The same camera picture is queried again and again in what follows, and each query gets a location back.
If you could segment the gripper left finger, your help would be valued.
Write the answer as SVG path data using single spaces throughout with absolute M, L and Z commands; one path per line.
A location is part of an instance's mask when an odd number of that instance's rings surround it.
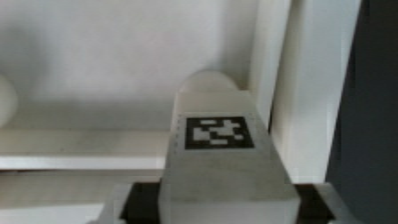
M 163 224 L 159 194 L 159 182 L 118 184 L 99 218 L 88 224 Z

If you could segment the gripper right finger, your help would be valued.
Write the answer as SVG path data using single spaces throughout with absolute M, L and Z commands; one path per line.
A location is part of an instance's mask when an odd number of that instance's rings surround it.
M 331 183 L 298 184 L 301 208 L 296 224 L 363 224 Z

